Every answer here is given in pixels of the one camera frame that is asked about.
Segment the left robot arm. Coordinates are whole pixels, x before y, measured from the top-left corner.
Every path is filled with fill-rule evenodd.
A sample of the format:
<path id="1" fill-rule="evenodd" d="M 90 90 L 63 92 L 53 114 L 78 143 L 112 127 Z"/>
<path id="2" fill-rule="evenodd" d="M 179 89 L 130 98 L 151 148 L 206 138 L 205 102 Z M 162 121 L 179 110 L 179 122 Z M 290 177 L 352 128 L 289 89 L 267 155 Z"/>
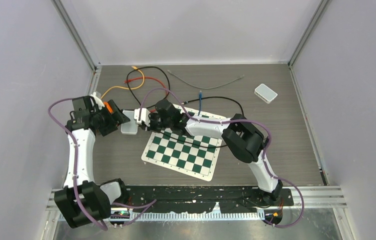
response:
<path id="1" fill-rule="evenodd" d="M 71 228 L 95 224 L 108 229 L 104 222 L 111 215 L 111 205 L 125 206 L 129 193 L 117 178 L 96 184 L 93 174 L 93 150 L 96 135 L 106 136 L 129 122 L 113 100 L 103 102 L 94 94 L 71 99 L 73 110 L 66 124 L 48 114 L 67 134 L 69 160 L 62 189 L 55 191 L 54 202 Z"/>

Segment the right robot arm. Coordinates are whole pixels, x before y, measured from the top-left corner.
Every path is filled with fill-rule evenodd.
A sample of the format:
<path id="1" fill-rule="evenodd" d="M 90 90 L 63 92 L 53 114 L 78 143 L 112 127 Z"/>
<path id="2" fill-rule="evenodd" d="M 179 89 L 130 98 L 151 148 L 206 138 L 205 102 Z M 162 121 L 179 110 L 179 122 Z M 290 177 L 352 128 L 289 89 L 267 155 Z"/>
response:
<path id="1" fill-rule="evenodd" d="M 283 183 L 277 179 L 267 158 L 271 137 L 265 137 L 257 122 L 246 119 L 242 114 L 232 118 L 213 119 L 189 113 L 184 107 L 177 109 L 168 100 L 160 100 L 155 112 L 146 108 L 135 110 L 134 120 L 146 131 L 160 132 L 170 129 L 174 134 L 185 137 L 204 136 L 222 140 L 232 155 L 246 163 L 258 185 L 262 201 L 274 205 L 281 199 Z"/>

